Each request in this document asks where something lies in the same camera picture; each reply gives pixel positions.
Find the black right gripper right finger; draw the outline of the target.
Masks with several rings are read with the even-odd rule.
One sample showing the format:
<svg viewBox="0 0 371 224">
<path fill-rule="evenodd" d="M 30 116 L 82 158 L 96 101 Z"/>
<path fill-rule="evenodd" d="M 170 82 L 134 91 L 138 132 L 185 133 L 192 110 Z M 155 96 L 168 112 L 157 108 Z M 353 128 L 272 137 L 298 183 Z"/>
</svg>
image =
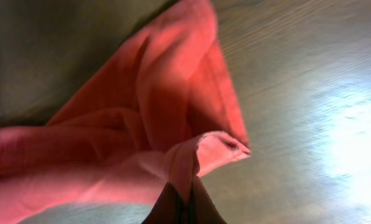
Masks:
<svg viewBox="0 0 371 224">
<path fill-rule="evenodd" d="M 189 223 L 192 224 L 227 224 L 217 211 L 198 177 L 192 180 L 189 200 Z"/>
</svg>

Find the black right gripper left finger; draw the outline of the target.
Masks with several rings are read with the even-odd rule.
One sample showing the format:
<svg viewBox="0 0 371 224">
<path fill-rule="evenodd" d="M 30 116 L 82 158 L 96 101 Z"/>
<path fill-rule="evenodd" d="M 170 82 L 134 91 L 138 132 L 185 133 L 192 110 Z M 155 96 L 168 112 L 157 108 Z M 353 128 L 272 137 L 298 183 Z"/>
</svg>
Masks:
<svg viewBox="0 0 371 224">
<path fill-rule="evenodd" d="M 181 196 L 167 183 L 142 224 L 186 224 L 187 215 Z"/>
</svg>

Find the red printed t-shirt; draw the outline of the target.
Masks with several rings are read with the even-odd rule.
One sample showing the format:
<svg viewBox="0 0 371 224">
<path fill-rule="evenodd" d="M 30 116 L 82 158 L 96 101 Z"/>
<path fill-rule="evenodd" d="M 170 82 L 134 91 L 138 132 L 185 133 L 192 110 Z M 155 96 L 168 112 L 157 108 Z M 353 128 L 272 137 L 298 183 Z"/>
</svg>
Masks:
<svg viewBox="0 0 371 224">
<path fill-rule="evenodd" d="M 208 0 L 128 39 L 45 126 L 0 128 L 0 223 L 71 202 L 150 203 L 250 155 Z"/>
</svg>

